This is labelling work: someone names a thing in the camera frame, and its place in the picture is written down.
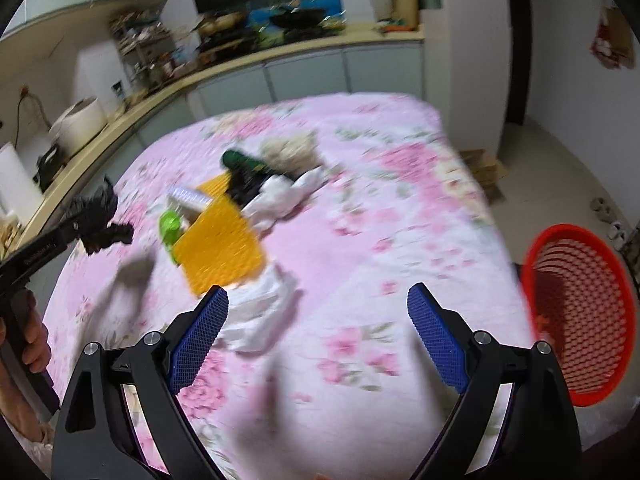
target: metal bolt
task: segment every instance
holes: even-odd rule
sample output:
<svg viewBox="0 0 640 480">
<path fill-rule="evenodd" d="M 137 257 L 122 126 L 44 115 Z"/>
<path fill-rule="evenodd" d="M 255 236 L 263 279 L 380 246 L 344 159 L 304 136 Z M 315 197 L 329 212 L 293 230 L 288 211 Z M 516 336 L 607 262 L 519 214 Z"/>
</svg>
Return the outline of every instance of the metal bolt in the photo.
<svg viewBox="0 0 640 480">
<path fill-rule="evenodd" d="M 153 346 L 158 341 L 160 341 L 160 336 L 161 333 L 159 332 L 149 332 L 147 335 L 145 335 L 143 341 L 145 342 L 145 345 Z"/>
<path fill-rule="evenodd" d="M 98 343 L 89 343 L 84 347 L 84 353 L 87 355 L 93 355 L 98 351 Z"/>
<path fill-rule="evenodd" d="M 474 339 L 478 344 L 488 345 L 491 342 L 491 335 L 488 332 L 481 330 L 480 332 L 476 332 L 474 334 Z"/>
<path fill-rule="evenodd" d="M 551 354 L 551 345 L 546 341 L 538 341 L 536 343 L 536 349 L 541 354 Z"/>
</svg>

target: floral tablecloth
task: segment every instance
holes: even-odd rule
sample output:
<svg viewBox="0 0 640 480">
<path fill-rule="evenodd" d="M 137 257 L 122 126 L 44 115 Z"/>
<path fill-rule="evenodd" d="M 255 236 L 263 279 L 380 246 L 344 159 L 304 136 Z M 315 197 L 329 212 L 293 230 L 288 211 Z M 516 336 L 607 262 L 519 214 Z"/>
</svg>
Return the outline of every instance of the floral tablecloth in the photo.
<svg viewBox="0 0 640 480">
<path fill-rule="evenodd" d="M 398 94 L 336 94 L 210 118 L 158 140 L 116 186 L 115 220 L 131 246 L 90 258 L 76 248 L 45 322 L 62 397 L 85 343 L 106 348 L 163 330 L 198 299 L 158 237 L 169 186 L 221 173 L 231 147 L 315 132 L 330 179 L 262 240 L 298 280 L 286 329 L 259 355 L 215 346 L 178 399 L 207 451 L 235 480 L 408 478 L 456 394 L 440 381 L 406 312 L 424 282 L 473 330 L 530 346 L 524 298 L 481 190 L 451 149 L 436 110 Z M 501 391 L 475 464 L 486 462 Z M 132 418 L 162 467 L 134 392 Z"/>
</svg>

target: yellow towel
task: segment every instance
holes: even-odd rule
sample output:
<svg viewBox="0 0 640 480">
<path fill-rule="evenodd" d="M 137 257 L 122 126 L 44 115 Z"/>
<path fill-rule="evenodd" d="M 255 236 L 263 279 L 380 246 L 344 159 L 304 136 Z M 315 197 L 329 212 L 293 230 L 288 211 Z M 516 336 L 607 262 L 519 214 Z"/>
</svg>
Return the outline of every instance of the yellow towel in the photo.
<svg viewBox="0 0 640 480">
<path fill-rule="evenodd" d="M 198 296 L 213 285 L 238 282 L 264 267 L 258 239 L 224 192 L 175 243 L 173 252 Z"/>
<path fill-rule="evenodd" d="M 212 198 L 218 198 L 224 194 L 229 188 L 229 181 L 231 181 L 231 173 L 225 171 L 216 178 L 207 180 L 204 184 L 200 184 L 197 189 L 205 194 L 208 194 Z"/>
</svg>

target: red plastic basket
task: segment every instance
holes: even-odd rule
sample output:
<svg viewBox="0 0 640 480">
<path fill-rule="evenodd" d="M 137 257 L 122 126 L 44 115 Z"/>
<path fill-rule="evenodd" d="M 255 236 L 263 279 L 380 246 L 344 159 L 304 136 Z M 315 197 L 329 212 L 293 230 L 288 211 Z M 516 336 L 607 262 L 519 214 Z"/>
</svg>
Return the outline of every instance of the red plastic basket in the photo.
<svg viewBox="0 0 640 480">
<path fill-rule="evenodd" d="M 636 332 L 617 256 L 586 229 L 558 224 L 533 243 L 520 277 L 537 337 L 553 347 L 572 403 L 600 402 L 622 380 Z"/>
</svg>

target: basket rim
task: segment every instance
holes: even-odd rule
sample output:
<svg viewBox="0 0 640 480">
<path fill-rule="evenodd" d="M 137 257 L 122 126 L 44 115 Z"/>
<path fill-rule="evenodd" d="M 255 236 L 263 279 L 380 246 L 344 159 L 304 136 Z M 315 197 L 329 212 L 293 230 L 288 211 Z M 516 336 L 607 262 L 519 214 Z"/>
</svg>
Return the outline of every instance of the basket rim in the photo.
<svg viewBox="0 0 640 480">
<path fill-rule="evenodd" d="M 620 284 L 620 293 L 622 295 L 622 301 L 624 304 L 624 318 L 626 323 L 626 339 L 623 344 L 622 354 L 620 355 L 620 362 L 616 367 L 613 375 L 609 380 L 601 387 L 597 392 L 591 392 L 587 394 L 580 394 L 569 390 L 569 396 L 571 397 L 572 404 L 574 406 L 591 406 L 601 400 L 604 400 L 609 394 L 616 389 L 620 384 L 620 381 L 626 373 L 629 362 L 631 361 L 631 355 L 636 341 L 636 302 L 629 283 L 629 277 L 626 274 L 626 269 L 611 250 L 611 248 L 604 243 L 597 235 L 591 231 L 573 224 L 556 224 L 544 231 L 542 231 L 536 240 L 533 242 L 527 255 L 525 257 L 522 270 L 520 272 L 520 279 L 522 282 L 522 288 L 527 297 L 527 303 L 529 305 L 529 321 L 531 323 L 532 332 L 534 336 L 538 337 L 538 330 L 536 328 L 535 319 L 538 315 L 536 311 L 536 305 L 534 303 L 535 298 L 535 272 L 534 266 L 536 259 L 542 247 L 549 242 L 559 240 L 562 238 L 570 238 L 576 241 L 583 242 L 591 246 L 597 253 L 604 259 L 605 263 L 612 270 L 618 283 Z"/>
</svg>

